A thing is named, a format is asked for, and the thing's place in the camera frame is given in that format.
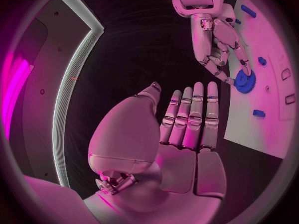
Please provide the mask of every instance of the pink light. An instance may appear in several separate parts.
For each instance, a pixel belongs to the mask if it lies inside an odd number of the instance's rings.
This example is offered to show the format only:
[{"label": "pink light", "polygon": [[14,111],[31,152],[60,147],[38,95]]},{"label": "pink light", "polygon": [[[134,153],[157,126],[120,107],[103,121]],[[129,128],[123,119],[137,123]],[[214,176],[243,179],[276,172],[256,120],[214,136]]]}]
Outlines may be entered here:
[{"label": "pink light", "polygon": [[7,139],[9,139],[10,122],[17,97],[32,71],[32,68],[33,66],[29,66],[26,60],[22,60],[7,86],[2,104],[2,119]]}]

